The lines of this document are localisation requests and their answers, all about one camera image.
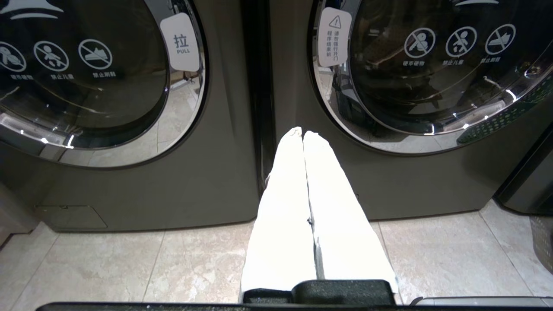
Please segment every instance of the white label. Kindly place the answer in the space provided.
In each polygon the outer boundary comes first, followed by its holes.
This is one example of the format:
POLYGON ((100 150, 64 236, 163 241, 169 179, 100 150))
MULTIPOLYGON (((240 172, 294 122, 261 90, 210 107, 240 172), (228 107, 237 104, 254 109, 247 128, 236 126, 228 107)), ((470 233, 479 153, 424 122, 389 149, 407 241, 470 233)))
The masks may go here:
POLYGON ((190 17, 179 13, 162 20, 160 27, 171 67, 182 71, 198 71, 200 53, 190 17))
POLYGON ((347 38, 351 25, 348 12, 334 8, 322 10, 317 33, 319 65, 330 67, 347 61, 347 38))

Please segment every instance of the warning triangle icon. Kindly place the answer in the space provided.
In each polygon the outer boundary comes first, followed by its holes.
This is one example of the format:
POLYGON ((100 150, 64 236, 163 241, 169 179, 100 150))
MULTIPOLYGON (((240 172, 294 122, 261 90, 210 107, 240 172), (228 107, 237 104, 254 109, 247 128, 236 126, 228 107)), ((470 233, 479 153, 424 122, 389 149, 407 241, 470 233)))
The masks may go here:
POLYGON ((332 21, 330 21, 330 24, 328 25, 333 28, 342 29, 342 23, 340 23, 340 16, 336 15, 336 17, 334 17, 332 21))

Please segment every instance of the floor tile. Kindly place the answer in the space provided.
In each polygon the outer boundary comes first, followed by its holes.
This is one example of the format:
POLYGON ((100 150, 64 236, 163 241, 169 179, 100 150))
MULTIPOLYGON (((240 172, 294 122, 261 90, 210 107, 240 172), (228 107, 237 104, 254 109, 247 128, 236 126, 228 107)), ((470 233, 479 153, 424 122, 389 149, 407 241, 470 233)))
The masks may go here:
POLYGON ((529 296, 524 281, 477 212, 381 221, 405 304, 444 296, 529 296))
POLYGON ((390 139, 390 141, 386 141, 385 138, 377 140, 377 138, 371 137, 370 141, 372 141, 371 146, 399 153, 420 153, 442 150, 442 147, 440 147, 438 142, 429 136, 409 135, 398 141, 392 139, 390 139))
POLYGON ((66 149, 60 162, 87 166, 93 155, 94 151, 91 150, 66 149))
POLYGON ((192 95, 192 96, 189 96, 186 99, 186 101, 190 106, 190 110, 194 111, 198 105, 198 94, 200 93, 200 87, 201 87, 200 78, 199 77, 193 78, 192 82, 187 84, 185 87, 188 88, 189 94, 192 95))
POLYGON ((451 149, 461 144, 457 143, 457 139, 464 133, 464 131, 457 131, 454 134, 448 135, 435 135, 433 139, 440 145, 442 150, 451 149))
POLYGON ((551 296, 553 274, 536 257, 529 218, 503 210, 494 201, 481 214, 532 294, 551 296))
POLYGON ((384 249, 384 252, 386 253, 386 256, 388 256, 388 252, 386 251, 386 246, 384 244, 384 238, 382 238, 382 231, 380 230, 380 224, 378 221, 371 221, 370 222, 371 227, 373 228, 374 232, 376 232, 378 239, 380 240, 380 244, 382 245, 382 248, 384 249))
POLYGON ((236 303, 252 227, 167 231, 144 301, 236 303))
POLYGON ((4 241, 9 238, 10 234, 7 228, 0 226, 0 245, 4 244, 4 241))
POLYGON ((0 251, 0 310, 10 310, 58 234, 43 222, 30 234, 18 234, 0 251))
MULTIPOLYGON (((388 261, 390 260, 390 256, 388 256, 388 250, 386 249, 386 244, 384 243, 384 238, 382 237, 382 230, 380 229, 380 222, 379 221, 371 221, 370 222, 371 227, 373 228, 374 232, 376 232, 378 239, 380 240, 380 244, 382 245, 382 248, 384 249, 384 253, 386 253, 386 258, 388 261)), ((403 300, 401 299, 400 294, 394 294, 394 300, 397 305, 402 305, 403 300)))
POLYGON ((173 144, 174 144, 173 141, 166 141, 166 142, 158 143, 158 153, 163 153, 163 152, 167 151, 167 149, 169 149, 173 144))
POLYGON ((54 301, 141 301, 163 234, 60 234, 13 311, 54 301))

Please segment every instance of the marble floor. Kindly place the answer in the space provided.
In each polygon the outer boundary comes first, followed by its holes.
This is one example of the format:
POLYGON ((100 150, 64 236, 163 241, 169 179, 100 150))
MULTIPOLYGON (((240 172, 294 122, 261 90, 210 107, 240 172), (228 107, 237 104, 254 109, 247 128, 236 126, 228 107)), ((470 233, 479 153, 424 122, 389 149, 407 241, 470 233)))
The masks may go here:
MULTIPOLYGON (((54 301, 234 303, 253 223, 123 234, 40 224, 0 251, 0 310, 54 301)), ((419 296, 550 296, 528 217, 480 212, 373 222, 404 303, 419 296)))

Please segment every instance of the gray washing machine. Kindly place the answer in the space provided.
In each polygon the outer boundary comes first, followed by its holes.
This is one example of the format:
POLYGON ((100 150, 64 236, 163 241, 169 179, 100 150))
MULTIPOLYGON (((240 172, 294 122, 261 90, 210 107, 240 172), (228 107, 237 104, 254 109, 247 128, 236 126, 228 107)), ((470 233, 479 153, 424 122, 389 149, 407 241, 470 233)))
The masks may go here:
POLYGON ((328 140, 370 219, 478 210, 553 120, 552 15, 551 1, 271 1, 276 136, 328 140))
POLYGON ((0 1, 0 179, 57 231, 247 221, 234 1, 0 1))

